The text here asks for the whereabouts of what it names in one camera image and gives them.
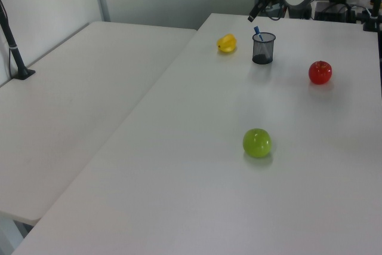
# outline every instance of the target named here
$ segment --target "blue pen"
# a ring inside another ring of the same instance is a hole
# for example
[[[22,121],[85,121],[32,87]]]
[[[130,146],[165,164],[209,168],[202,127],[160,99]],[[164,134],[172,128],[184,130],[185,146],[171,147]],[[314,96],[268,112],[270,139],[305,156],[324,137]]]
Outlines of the blue pen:
[[[260,37],[261,41],[264,42],[264,39],[260,33],[260,29],[258,28],[258,26],[254,27],[254,29],[255,29],[256,35],[258,35]]]

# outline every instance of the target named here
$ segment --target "black mesh pen holder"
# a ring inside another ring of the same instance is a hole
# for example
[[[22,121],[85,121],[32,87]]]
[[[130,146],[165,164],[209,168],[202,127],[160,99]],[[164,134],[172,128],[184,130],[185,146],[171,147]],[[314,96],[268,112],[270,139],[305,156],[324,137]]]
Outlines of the black mesh pen holder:
[[[273,45],[276,36],[272,33],[262,32],[253,35],[252,61],[256,64],[269,64],[273,61]]]

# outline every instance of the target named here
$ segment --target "apple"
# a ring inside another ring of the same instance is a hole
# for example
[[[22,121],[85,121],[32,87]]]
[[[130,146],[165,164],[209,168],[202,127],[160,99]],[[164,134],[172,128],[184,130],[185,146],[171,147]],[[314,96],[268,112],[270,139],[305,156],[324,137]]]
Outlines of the apple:
[[[261,128],[254,128],[245,133],[243,148],[249,156],[262,158],[270,152],[272,141],[267,131]]]
[[[325,61],[317,61],[310,65],[309,78],[316,85],[322,85],[332,77],[332,66]]]

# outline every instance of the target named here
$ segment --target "black stand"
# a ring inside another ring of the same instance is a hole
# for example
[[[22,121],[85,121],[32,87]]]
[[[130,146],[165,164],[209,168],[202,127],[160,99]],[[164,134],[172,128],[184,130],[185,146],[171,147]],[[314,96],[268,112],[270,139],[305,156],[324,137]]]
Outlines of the black stand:
[[[382,0],[374,0],[371,16],[365,13],[360,15],[360,20],[364,22],[363,31],[379,32],[379,25],[382,23],[382,17],[379,15]]]
[[[18,72],[17,75],[14,76],[14,79],[25,80],[35,73],[34,70],[29,70],[25,67],[23,59],[20,55],[19,49],[17,48],[16,41],[13,38],[13,34],[8,24],[8,19],[5,15],[5,11],[0,7],[0,25],[4,32],[5,38],[7,39],[8,45],[12,51],[13,58],[16,62]]]

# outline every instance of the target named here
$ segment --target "yellow bell pepper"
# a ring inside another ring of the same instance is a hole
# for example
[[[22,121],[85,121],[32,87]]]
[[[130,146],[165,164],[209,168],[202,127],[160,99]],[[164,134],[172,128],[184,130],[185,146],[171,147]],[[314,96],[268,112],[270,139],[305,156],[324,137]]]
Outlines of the yellow bell pepper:
[[[232,34],[220,38],[217,41],[217,48],[224,53],[231,53],[236,49],[236,38]]]

